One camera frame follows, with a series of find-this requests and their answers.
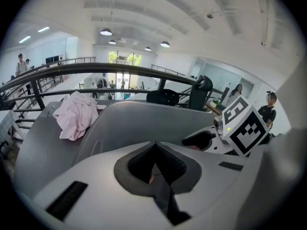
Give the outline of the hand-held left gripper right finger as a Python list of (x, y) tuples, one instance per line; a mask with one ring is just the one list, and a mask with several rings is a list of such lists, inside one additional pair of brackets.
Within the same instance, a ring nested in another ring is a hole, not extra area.
[(241, 171), (248, 159), (234, 155), (223, 155), (187, 149), (167, 142), (157, 142), (157, 150), (169, 153), (179, 161), (180, 168), (167, 171), (171, 179), (171, 189), (175, 216), (179, 224), (168, 223), (156, 230), (239, 230), (237, 217), (247, 196), (239, 189)]

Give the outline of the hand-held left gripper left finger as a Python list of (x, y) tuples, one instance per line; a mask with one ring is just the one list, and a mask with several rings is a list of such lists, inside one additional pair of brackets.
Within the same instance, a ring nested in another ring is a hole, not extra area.
[(152, 197), (126, 191), (114, 176), (117, 160), (147, 142), (100, 153), (77, 163), (42, 188), (34, 201), (47, 209), (73, 182), (87, 185), (63, 224), (79, 230), (169, 230), (172, 224)]

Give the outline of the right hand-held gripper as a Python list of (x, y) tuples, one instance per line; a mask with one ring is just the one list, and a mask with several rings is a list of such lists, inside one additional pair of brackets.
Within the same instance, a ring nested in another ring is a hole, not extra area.
[[(230, 146), (239, 156), (247, 156), (267, 136), (269, 130), (255, 107), (243, 96), (237, 97), (214, 118), (214, 126), (224, 145)], [(216, 138), (215, 129), (200, 129), (181, 142), (207, 150)]]

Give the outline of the pink clothes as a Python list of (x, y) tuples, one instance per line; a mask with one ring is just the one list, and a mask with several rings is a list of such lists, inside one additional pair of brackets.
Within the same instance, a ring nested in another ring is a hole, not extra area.
[(59, 138), (70, 141), (79, 139), (98, 118), (98, 110), (105, 108), (106, 105), (99, 105), (94, 98), (78, 91), (73, 92), (53, 113), (61, 128)]

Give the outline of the brown wooden desk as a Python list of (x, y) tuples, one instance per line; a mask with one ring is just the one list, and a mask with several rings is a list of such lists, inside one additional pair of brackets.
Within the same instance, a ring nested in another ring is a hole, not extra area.
[(225, 109), (225, 107), (221, 104), (217, 104), (213, 101), (211, 102), (207, 102), (205, 104), (205, 109), (208, 111), (208, 112), (212, 112), (216, 115), (222, 115), (222, 112), (223, 110)]

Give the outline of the black high-back office chair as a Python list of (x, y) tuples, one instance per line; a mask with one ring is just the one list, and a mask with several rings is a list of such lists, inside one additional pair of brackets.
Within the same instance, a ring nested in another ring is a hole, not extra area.
[(213, 89), (213, 83), (207, 76), (202, 76), (192, 86), (188, 109), (201, 111), (206, 103), (208, 93)]

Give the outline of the black mesh chair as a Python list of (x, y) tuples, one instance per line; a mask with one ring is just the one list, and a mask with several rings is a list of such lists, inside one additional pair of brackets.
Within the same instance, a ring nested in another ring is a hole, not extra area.
[(146, 96), (148, 103), (175, 106), (179, 102), (179, 94), (170, 89), (151, 91)]

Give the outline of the dark wooden table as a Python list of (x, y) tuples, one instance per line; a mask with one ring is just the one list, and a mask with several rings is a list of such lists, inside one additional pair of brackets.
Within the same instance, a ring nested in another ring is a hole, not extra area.
[(29, 198), (73, 166), (83, 140), (60, 139), (61, 128), (53, 117), (60, 106), (61, 102), (50, 102), (39, 114), (17, 156), (13, 186)]

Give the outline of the black metal railing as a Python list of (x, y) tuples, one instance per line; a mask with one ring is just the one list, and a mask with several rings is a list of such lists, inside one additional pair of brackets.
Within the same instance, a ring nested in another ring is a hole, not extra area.
[[(112, 64), (112, 63), (95, 63), (95, 62), (84, 62), (84, 63), (74, 63), (74, 64), (67, 64), (67, 65), (59, 65), (50, 67), (47, 65), (42, 65), (38, 68), (31, 69), (19, 77), (14, 78), (13, 80), (7, 82), (6, 84), (0, 87), (0, 111), (8, 110), (8, 106), (6, 103), (13, 103), (17, 100), (27, 100), (34, 98), (36, 102), (39, 104), (39, 108), (29, 109), (28, 107), (25, 109), (14, 109), (15, 112), (38, 112), (42, 111), (45, 108), (42, 98), (44, 96), (52, 96), (52, 95), (63, 95), (63, 94), (72, 94), (73, 90), (62, 90), (62, 91), (55, 91), (55, 92), (40, 92), (38, 89), (39, 80), (44, 78), (51, 78), (56, 76), (62, 75), (69, 75), (69, 74), (80, 74), (80, 73), (128, 73), (132, 75), (138, 76), (145, 76), (145, 77), (152, 77), (160, 79), (158, 90), (162, 90), (165, 87), (166, 81), (173, 81), (179, 82), (182, 84), (190, 85), (191, 87), (186, 89), (183, 92), (179, 92), (179, 96), (190, 96), (191, 88), (196, 83), (192, 79), (188, 79), (179, 75), (162, 72), (154, 69), (142, 68), (138, 66), (129, 66), (123, 64)], [(12, 95), (12, 92), (2, 96), (1, 93), (10, 89), (14, 88), (14, 90), (18, 90), (19, 88), (23, 87), (30, 83), (30, 86), (33, 89), (33, 94), (20, 96), (18, 98), (3, 100), (4, 97), (9, 97)], [(212, 89), (206, 98), (206, 103), (208, 99), (211, 97), (212, 92), (219, 93), (221, 95), (225, 95), (223, 92), (218, 91), (216, 89)]]

